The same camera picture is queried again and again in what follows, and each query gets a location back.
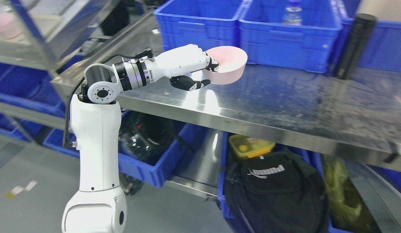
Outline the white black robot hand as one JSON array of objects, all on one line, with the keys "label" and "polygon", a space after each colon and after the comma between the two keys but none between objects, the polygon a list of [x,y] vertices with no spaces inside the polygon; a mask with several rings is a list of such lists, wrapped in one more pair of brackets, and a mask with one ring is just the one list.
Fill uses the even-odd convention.
[{"label": "white black robot hand", "polygon": [[210,84],[210,80],[195,81],[186,74],[206,69],[217,72],[219,63],[195,44],[188,44],[168,50],[155,56],[153,61],[144,60],[148,69],[145,76],[147,83],[154,83],[160,78],[169,78],[171,86],[193,91]]}]

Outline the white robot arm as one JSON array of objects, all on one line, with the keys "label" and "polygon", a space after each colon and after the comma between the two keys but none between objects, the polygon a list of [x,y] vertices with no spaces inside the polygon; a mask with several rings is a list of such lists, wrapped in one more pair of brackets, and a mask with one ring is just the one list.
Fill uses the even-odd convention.
[{"label": "white robot arm", "polygon": [[118,134],[120,93],[151,82],[145,57],[123,57],[113,65],[89,65],[70,92],[63,146],[80,153],[78,192],[66,204],[63,233],[122,233],[127,202],[120,185]]}]

